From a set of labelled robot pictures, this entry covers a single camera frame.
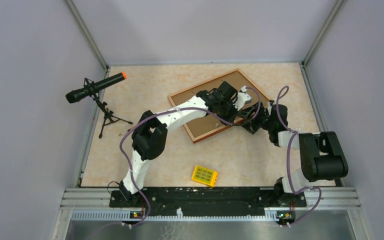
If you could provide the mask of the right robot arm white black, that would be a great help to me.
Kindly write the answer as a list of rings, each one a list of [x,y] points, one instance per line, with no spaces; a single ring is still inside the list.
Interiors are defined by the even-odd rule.
[[[302,190],[319,181],[333,181],[349,173],[345,154],[334,131],[299,133],[288,129],[288,108],[282,104],[268,107],[254,104],[239,112],[241,126],[251,134],[259,129],[268,132],[277,147],[286,147],[286,176],[273,188],[273,200],[287,206]]]

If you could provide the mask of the red wooden picture frame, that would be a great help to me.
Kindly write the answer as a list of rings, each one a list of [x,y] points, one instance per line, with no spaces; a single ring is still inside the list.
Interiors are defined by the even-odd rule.
[[[268,106],[269,98],[239,68],[172,94],[168,96],[168,100],[173,107],[186,102],[193,96],[202,97],[204,100],[210,101],[210,103],[212,103],[213,100],[221,102],[231,101],[233,103],[243,86],[251,87],[255,89],[255,91],[247,91],[252,97],[252,101],[246,104],[241,110],[251,106],[258,106],[258,100],[261,100],[261,106]],[[241,124],[244,121],[244,119],[236,117],[234,123]],[[184,125],[185,130],[194,144],[218,134],[229,127],[229,125],[225,125],[218,118],[210,114],[191,120]]]

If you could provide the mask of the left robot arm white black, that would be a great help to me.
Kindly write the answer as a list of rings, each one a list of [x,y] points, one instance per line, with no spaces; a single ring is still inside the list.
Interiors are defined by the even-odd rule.
[[[213,115],[225,125],[233,125],[239,111],[252,100],[244,86],[236,90],[228,82],[218,88],[201,90],[182,104],[159,113],[144,112],[138,124],[128,131],[132,155],[129,169],[119,184],[121,200],[129,207],[140,202],[140,193],[152,160],[165,150],[168,133],[195,119]]]

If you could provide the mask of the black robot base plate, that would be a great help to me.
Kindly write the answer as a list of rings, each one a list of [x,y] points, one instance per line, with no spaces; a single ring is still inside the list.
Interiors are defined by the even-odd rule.
[[[303,193],[284,193],[279,187],[145,187],[126,200],[120,190],[111,193],[109,207],[134,208],[149,216],[174,215],[177,209],[189,217],[263,216],[266,208],[303,208]]]

